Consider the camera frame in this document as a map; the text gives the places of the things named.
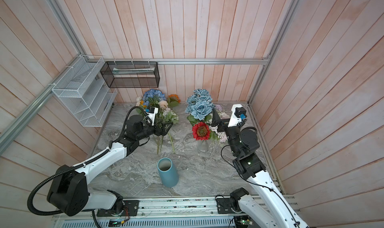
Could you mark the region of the pink white hydrangea bouquet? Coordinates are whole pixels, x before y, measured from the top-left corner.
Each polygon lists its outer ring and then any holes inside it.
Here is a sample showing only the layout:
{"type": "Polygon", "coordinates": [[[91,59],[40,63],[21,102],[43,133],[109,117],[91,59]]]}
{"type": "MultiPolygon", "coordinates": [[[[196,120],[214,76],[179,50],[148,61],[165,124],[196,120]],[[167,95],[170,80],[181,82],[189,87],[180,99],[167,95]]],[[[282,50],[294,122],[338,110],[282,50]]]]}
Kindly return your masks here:
{"type": "Polygon", "coordinates": [[[210,129],[211,129],[211,138],[218,140],[220,143],[227,142],[228,138],[224,131],[224,128],[222,128],[221,125],[216,122],[216,120],[229,119],[230,116],[225,113],[224,109],[219,104],[214,105],[214,109],[211,113],[211,116],[212,117],[209,120],[210,129]]]}

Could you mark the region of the red sunflower stem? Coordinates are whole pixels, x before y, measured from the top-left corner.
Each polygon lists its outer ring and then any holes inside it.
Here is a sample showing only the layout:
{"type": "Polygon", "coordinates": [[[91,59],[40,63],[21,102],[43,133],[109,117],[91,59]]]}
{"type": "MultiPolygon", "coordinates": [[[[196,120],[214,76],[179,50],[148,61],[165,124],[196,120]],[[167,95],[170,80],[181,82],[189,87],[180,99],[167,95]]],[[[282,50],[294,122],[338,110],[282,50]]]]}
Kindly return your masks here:
{"type": "Polygon", "coordinates": [[[199,122],[193,126],[193,137],[195,140],[209,140],[211,131],[209,126],[204,122],[199,122]]]}

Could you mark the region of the teal blue rose bouquet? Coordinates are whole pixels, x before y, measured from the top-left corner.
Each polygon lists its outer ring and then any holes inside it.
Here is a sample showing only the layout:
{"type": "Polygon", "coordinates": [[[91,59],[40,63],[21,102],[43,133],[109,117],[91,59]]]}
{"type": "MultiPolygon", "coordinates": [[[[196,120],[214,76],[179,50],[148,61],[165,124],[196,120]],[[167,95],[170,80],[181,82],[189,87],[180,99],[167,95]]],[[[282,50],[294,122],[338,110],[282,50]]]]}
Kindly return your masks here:
{"type": "Polygon", "coordinates": [[[211,125],[213,109],[214,104],[210,93],[206,89],[196,89],[187,99],[185,113],[188,114],[187,120],[192,126],[200,122],[211,125]]]}

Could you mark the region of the blue hydrangea mixed bouquet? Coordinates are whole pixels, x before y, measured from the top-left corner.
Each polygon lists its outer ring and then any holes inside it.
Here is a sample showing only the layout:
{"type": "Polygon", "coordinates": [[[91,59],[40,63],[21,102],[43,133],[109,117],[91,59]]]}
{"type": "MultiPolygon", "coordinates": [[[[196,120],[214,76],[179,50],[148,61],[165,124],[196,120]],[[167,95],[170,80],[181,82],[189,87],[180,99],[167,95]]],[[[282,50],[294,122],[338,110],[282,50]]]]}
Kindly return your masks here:
{"type": "Polygon", "coordinates": [[[149,106],[159,108],[160,113],[171,110],[166,100],[166,96],[157,89],[150,89],[145,92],[143,96],[138,96],[136,102],[136,106],[139,106],[144,110],[148,109],[149,106]]]}

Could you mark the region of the teal ceramic vase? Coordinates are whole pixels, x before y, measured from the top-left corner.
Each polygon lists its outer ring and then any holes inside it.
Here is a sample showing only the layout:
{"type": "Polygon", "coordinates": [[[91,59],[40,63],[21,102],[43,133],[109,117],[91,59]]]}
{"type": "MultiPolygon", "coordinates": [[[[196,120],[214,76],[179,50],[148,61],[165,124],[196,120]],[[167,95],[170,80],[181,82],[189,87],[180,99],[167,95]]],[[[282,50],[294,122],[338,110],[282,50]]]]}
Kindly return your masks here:
{"type": "Polygon", "coordinates": [[[172,188],[179,182],[178,171],[169,158],[162,158],[157,164],[160,179],[163,185],[167,188],[172,188]]]}

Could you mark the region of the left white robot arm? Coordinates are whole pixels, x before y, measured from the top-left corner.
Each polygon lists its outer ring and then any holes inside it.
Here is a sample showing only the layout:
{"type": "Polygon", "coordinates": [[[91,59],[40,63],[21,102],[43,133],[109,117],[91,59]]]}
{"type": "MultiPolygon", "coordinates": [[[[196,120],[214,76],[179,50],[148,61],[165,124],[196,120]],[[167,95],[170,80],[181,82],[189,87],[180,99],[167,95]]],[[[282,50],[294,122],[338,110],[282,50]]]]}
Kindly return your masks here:
{"type": "Polygon", "coordinates": [[[120,135],[109,146],[79,165],[61,166],[52,181],[47,201],[67,216],[82,211],[106,210],[114,216],[124,210],[123,197],[112,190],[89,191],[88,185],[112,164],[132,154],[142,146],[141,140],[151,135],[165,136],[173,123],[155,123],[152,115],[146,118],[133,115],[126,118],[120,135]]]}

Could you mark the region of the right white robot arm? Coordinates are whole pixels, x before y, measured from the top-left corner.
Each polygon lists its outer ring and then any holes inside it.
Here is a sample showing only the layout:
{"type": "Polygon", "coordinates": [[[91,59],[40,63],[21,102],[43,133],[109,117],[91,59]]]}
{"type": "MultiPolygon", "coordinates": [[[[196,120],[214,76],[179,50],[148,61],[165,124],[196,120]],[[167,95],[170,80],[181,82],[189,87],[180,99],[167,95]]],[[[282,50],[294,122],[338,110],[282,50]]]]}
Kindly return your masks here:
{"type": "Polygon", "coordinates": [[[226,134],[228,146],[234,156],[233,167],[240,178],[256,191],[266,208],[261,207],[243,188],[231,193],[231,208],[236,213],[245,213],[261,228],[308,227],[278,190],[257,156],[256,150],[260,147],[258,131],[254,127],[243,127],[246,120],[244,107],[235,104],[229,119],[221,119],[217,111],[213,110],[212,126],[226,134]]]}

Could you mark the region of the orange flower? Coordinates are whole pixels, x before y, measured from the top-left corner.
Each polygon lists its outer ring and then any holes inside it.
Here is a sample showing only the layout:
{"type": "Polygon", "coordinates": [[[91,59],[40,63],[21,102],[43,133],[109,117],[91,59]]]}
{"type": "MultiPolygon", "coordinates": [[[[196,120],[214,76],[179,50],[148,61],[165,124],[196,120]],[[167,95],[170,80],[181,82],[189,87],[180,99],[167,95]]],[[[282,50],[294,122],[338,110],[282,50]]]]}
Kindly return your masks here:
{"type": "Polygon", "coordinates": [[[167,98],[168,107],[173,108],[181,103],[180,98],[176,94],[171,94],[167,98]]]}

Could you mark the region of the black mesh basket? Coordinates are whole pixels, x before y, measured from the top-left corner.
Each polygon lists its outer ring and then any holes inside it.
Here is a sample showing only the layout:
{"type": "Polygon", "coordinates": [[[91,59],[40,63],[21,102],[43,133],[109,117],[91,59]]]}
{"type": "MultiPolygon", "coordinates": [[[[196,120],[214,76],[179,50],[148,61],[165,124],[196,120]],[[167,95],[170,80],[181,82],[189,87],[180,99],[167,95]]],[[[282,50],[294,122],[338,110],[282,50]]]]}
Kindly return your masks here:
{"type": "Polygon", "coordinates": [[[101,75],[110,88],[157,88],[158,64],[145,61],[107,61],[101,75]]]}

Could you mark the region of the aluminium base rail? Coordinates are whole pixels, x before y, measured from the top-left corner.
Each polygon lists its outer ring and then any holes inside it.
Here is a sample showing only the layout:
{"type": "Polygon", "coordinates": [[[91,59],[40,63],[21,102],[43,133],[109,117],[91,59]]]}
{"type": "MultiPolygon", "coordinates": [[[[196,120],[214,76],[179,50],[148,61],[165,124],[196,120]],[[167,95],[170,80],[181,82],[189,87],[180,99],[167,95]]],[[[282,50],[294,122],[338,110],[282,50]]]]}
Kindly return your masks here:
{"type": "Polygon", "coordinates": [[[209,197],[157,197],[157,198],[126,198],[124,201],[137,205],[134,210],[120,216],[107,215],[105,212],[95,212],[100,222],[106,219],[122,220],[129,218],[185,218],[185,217],[215,217],[215,216],[240,216],[245,213],[234,213],[230,208],[224,208],[228,202],[222,202],[223,196],[209,197]]]}

